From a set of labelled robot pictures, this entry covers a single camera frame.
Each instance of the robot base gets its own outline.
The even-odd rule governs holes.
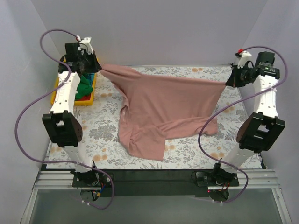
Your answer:
[[[197,171],[195,174],[197,185],[199,187],[220,187],[228,183],[230,187],[239,186],[237,174],[225,172],[220,168],[219,163],[216,163],[213,169]]]

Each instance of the red cloth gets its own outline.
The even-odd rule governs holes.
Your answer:
[[[211,116],[225,83],[142,74],[105,64],[101,74],[123,95],[119,140],[132,156],[163,160],[165,140],[190,137]],[[212,120],[204,133],[217,132]]]

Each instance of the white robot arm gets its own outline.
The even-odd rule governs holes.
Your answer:
[[[255,66],[248,68],[251,54],[239,51],[238,65],[233,66],[227,85],[241,87],[253,83],[255,93],[271,88],[278,83],[279,70],[273,67],[274,53],[260,52]],[[276,111],[276,89],[272,88],[255,97],[254,112],[244,122],[237,135],[237,144],[222,160],[239,168],[248,158],[268,151],[285,127],[285,122],[278,118]],[[236,169],[221,163],[220,169],[234,174]]]
[[[65,44],[66,55],[61,60],[66,60],[71,68],[71,75],[65,82],[69,72],[64,65],[59,65],[59,84],[64,82],[64,85],[57,90],[50,113],[43,115],[43,123],[51,141],[63,147],[72,161],[94,167],[86,151],[80,148],[82,127],[73,115],[81,75],[101,70],[90,41],[91,38],[87,37],[78,43]],[[97,174],[90,168],[76,165],[75,173],[80,180],[89,185],[98,180]]]

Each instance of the gray wall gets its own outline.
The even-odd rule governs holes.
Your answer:
[[[53,87],[57,64],[40,50],[39,36],[45,27],[30,0],[1,0],[0,30],[0,222],[16,224],[29,200],[38,166],[19,151],[14,123],[29,102]],[[59,57],[50,38],[45,46]],[[39,159],[43,159],[49,142],[41,121],[49,109],[49,100],[44,100],[29,109],[20,123],[23,146]]]
[[[90,35],[102,63],[219,65],[234,61],[267,0],[32,0],[47,29]],[[60,54],[72,41],[51,36]]]
[[[277,111],[279,117],[286,121],[286,128],[270,151],[263,153],[269,168],[275,169],[282,185],[282,193],[286,201],[293,223],[299,223],[299,2],[269,0],[259,19],[253,27],[244,47],[266,45],[279,51],[287,61],[289,78],[278,87]],[[275,66],[284,69],[279,58]],[[242,96],[252,94],[253,88],[241,90]],[[245,102],[249,113],[253,109],[253,101]]]

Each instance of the floral pattern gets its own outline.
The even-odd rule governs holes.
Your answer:
[[[226,82],[230,67],[133,67],[151,75],[201,78]],[[74,116],[83,129],[80,147],[86,149],[96,166],[102,169],[195,169],[213,168],[215,161],[207,158],[199,149],[198,136],[166,140],[163,161],[151,161],[130,156],[118,141],[119,112],[122,96],[111,82],[102,75],[97,76],[95,100],[92,106],[75,107]],[[240,99],[237,88],[226,87],[215,111]],[[218,132],[213,136],[203,135],[203,148],[215,158],[223,158],[236,144],[238,129],[247,115],[242,104],[225,110],[217,117]],[[52,144],[49,160],[69,160],[67,153]],[[74,168],[73,164],[49,164],[47,168]],[[261,168],[258,155],[249,158],[242,168]]]

